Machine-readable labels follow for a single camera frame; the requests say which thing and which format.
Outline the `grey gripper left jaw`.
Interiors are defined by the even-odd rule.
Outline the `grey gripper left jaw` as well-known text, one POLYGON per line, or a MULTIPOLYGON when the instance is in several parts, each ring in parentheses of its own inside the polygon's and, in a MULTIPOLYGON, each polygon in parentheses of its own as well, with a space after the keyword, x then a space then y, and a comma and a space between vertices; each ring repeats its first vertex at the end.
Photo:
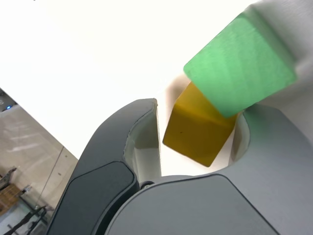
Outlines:
POLYGON ((143 182, 161 176, 157 100, 116 111, 85 147, 48 226, 49 235, 103 235, 143 182))

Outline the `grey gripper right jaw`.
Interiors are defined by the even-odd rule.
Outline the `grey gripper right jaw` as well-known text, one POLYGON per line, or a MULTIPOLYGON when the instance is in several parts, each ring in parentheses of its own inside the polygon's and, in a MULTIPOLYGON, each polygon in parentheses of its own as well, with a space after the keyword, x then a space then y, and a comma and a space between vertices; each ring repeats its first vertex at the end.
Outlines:
POLYGON ((108 235, 310 235, 313 148, 278 109, 238 119, 238 158, 214 173, 153 184, 132 196, 108 235))

